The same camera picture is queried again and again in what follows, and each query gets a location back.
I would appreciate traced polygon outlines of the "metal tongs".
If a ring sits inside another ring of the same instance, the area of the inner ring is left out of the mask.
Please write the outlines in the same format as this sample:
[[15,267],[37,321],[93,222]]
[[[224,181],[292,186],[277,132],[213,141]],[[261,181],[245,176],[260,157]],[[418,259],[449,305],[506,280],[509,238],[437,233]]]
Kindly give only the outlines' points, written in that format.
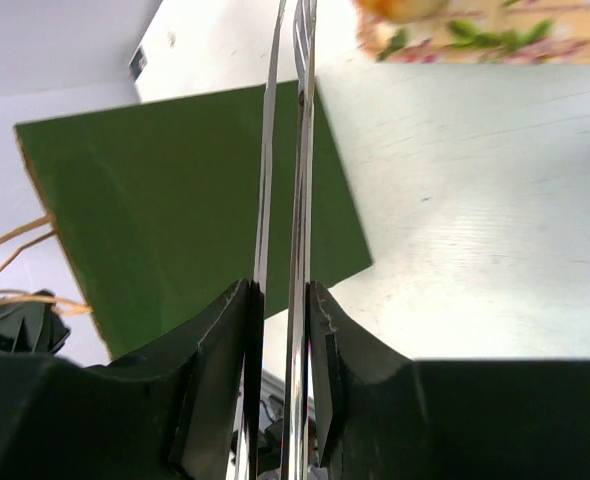
[[[241,387],[243,408],[238,426],[235,457],[235,476],[238,479],[255,479],[259,472],[259,401],[271,220],[275,101],[280,36],[285,8],[286,4],[281,2],[275,21],[268,79],[263,98],[260,189],[250,290],[250,324],[245,341]],[[298,81],[298,109],[290,248],[285,410],[280,460],[280,476],[283,479],[305,479],[308,476],[309,289],[316,20],[316,2],[297,2],[293,20],[293,49]]]

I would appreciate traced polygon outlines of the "green paper bag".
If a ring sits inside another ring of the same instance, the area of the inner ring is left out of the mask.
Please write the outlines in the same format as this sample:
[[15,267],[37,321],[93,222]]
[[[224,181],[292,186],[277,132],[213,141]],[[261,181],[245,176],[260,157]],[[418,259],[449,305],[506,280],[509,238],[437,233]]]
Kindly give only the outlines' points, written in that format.
[[[314,106],[311,277],[373,264],[321,88]],[[40,287],[89,311],[113,358],[196,315],[255,262],[264,85],[14,125],[29,185],[85,308],[55,274]],[[297,81],[278,83],[266,315],[288,303]]]

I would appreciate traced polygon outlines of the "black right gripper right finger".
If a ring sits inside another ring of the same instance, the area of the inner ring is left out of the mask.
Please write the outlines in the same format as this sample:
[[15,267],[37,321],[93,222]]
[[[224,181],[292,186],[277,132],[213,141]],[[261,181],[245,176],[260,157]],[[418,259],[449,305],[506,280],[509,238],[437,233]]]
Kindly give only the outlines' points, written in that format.
[[309,288],[333,479],[590,479],[590,360],[412,360]]

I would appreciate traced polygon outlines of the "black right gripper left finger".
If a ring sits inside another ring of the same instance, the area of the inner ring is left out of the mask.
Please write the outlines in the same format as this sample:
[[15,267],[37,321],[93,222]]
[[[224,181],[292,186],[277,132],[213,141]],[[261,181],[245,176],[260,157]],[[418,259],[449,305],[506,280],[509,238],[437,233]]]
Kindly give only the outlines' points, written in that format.
[[106,366],[0,354],[0,479],[222,479],[252,285]]

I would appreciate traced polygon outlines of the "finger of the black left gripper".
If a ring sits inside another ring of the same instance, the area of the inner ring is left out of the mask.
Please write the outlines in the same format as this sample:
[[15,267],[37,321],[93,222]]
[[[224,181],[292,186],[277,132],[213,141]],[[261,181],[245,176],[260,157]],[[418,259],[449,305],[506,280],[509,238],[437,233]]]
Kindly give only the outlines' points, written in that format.
[[22,300],[0,305],[0,354],[56,354],[70,334],[49,303]]

